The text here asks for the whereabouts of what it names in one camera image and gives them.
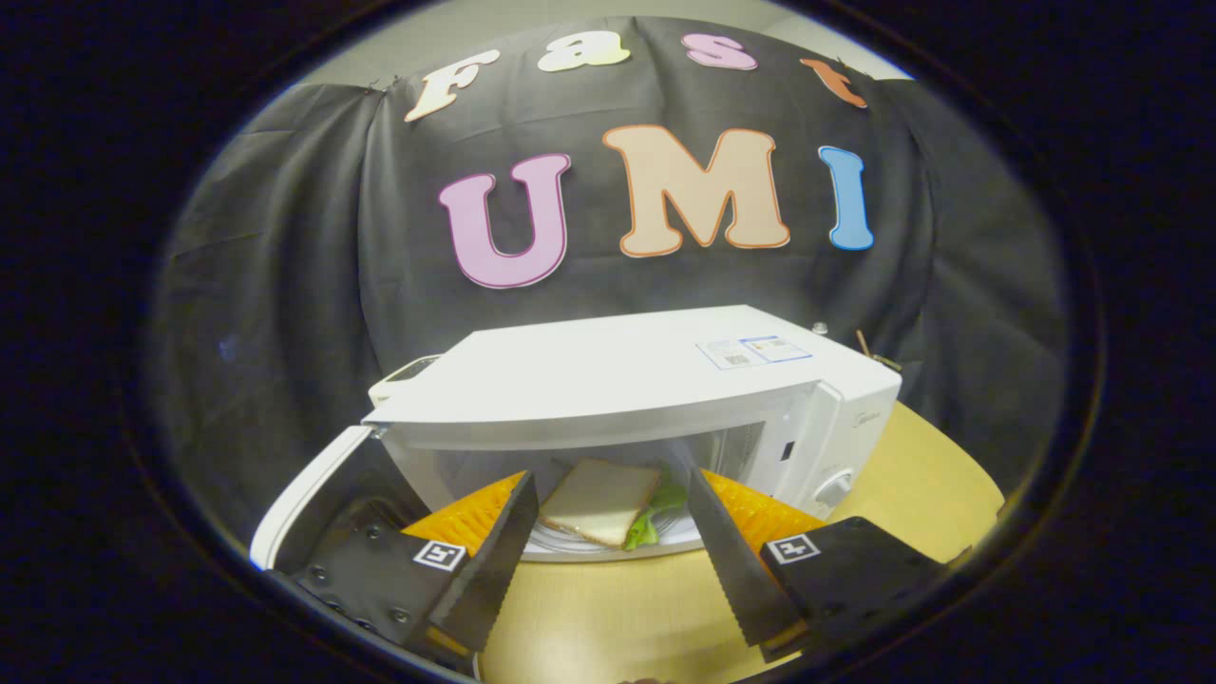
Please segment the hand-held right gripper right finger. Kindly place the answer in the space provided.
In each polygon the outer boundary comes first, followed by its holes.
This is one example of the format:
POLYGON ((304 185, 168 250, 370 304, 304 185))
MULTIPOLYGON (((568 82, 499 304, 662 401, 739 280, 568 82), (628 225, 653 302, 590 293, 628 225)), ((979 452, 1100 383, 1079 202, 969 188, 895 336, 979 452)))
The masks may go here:
POLYGON ((860 516, 827 525, 784 518, 747 540, 744 514, 781 508, 710 471, 689 476, 688 510, 717 583, 742 637, 767 662, 790 655, 827 662, 873 644, 948 570, 860 516))

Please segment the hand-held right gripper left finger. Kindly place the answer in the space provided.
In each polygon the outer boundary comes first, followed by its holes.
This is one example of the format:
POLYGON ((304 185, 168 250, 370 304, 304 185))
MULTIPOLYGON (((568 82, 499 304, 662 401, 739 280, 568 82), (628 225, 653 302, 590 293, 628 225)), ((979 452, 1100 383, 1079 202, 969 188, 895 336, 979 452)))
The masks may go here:
POLYGON ((349 516, 285 574, 365 637, 468 666, 486 646, 537 515, 535 477, 523 470, 404 528, 349 516))

